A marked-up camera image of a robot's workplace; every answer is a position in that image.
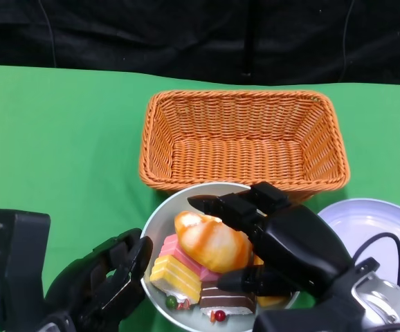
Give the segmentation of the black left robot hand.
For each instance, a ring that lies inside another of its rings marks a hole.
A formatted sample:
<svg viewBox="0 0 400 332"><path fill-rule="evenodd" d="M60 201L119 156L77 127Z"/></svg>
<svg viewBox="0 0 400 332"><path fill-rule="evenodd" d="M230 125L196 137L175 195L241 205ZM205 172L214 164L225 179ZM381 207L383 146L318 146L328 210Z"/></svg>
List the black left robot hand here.
<svg viewBox="0 0 400 332"><path fill-rule="evenodd" d="M46 294L55 312L43 331L118 331L145 299L140 281L153 243L140 234L138 228L128 230L69 264Z"/></svg>

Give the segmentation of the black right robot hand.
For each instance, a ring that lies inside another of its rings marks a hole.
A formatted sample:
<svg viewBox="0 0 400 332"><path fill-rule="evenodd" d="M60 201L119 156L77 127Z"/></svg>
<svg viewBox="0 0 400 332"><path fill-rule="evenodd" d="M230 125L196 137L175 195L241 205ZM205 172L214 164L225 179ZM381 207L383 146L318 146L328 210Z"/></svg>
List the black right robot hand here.
<svg viewBox="0 0 400 332"><path fill-rule="evenodd" d="M353 265L337 234L309 208L262 182L223 196L196 195L188 203L242 231L254 253L297 290L320 297Z"/></svg>

